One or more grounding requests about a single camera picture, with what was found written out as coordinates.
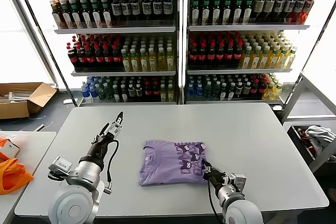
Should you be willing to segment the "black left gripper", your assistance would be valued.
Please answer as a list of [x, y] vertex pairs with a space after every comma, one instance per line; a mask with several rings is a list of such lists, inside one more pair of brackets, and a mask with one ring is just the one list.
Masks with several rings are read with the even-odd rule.
[[99, 134], [96, 135], [94, 138], [91, 148], [87, 153], [87, 156], [94, 159], [104, 159], [107, 152], [108, 146], [110, 143], [116, 143], [115, 150], [111, 156], [113, 158], [118, 151], [119, 148], [119, 141], [116, 139], [117, 135], [120, 133], [120, 128], [122, 128], [122, 121], [123, 121], [123, 111], [121, 111], [114, 123], [114, 128], [110, 128], [110, 123], [107, 123]]

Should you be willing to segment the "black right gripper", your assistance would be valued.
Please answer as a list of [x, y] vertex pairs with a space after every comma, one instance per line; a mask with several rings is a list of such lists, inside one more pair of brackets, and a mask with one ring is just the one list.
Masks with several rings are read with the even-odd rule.
[[203, 179], [210, 182], [215, 189], [228, 185], [229, 178], [225, 172], [213, 167], [208, 161], [204, 161], [204, 167]]

